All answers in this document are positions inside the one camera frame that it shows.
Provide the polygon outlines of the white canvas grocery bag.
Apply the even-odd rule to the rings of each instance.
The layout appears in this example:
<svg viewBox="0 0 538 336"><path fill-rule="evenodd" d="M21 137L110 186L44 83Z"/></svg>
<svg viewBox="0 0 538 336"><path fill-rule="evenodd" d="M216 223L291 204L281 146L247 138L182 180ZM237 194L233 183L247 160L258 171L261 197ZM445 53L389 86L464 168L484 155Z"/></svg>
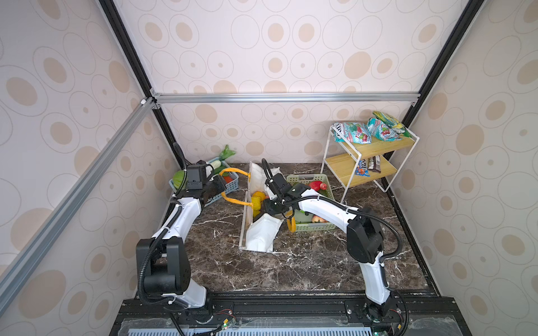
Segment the white canvas grocery bag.
<svg viewBox="0 0 538 336"><path fill-rule="evenodd" d="M283 222L278 216L285 216L289 212L289 207L284 205L284 201L291 190L291 185L280 172L272 171L267 160L261 161L260 168L260 174L254 170L245 172L236 168L224 169L224 173L235 172L247 176L249 187L263 183L264 189L258 188L252 194L248 193L245 201L229 198L224 192L221 193L221 197L227 202L244 206L252 213L249 217L251 223L244 232L245 249L271 253Z"/></svg>

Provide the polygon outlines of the yellow lemon toy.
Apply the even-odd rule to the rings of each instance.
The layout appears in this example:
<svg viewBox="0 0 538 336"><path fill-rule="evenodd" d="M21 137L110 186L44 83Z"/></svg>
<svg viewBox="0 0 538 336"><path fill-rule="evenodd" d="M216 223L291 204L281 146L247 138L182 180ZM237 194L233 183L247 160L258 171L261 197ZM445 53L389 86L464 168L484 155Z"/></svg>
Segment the yellow lemon toy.
<svg viewBox="0 0 538 336"><path fill-rule="evenodd" d="M252 199L252 209L253 217L256 218L261 213L263 201L258 200L257 198Z"/></svg>

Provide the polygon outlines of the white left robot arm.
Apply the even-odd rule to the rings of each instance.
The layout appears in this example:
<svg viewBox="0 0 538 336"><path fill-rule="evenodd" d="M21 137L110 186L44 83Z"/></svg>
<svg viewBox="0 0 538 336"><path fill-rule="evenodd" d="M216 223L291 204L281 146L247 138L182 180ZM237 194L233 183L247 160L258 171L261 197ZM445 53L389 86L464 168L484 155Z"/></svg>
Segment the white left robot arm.
<svg viewBox="0 0 538 336"><path fill-rule="evenodd" d="M207 305L207 289L191 278L185 241L208 200L226 189L225 180L213 177L212 171L208 163L187 166L161 228L137 243L137 292L145 305L167 303L185 309Z"/></svg>

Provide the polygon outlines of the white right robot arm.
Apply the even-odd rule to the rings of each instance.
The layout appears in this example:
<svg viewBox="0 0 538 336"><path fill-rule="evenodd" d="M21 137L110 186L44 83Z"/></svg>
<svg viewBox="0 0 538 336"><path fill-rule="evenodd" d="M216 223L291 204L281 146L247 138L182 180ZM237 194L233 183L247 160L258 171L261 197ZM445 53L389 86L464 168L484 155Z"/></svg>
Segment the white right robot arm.
<svg viewBox="0 0 538 336"><path fill-rule="evenodd" d="M281 173L268 173L265 185L271 197L263 201L267 214L287 215L291 210L301 210L340 228L346 234L347 252L360 265L367 300L378 307L389 301L385 260L398 256L403 249L402 237L393 225L370 209L346 206L302 183L291 185Z"/></svg>

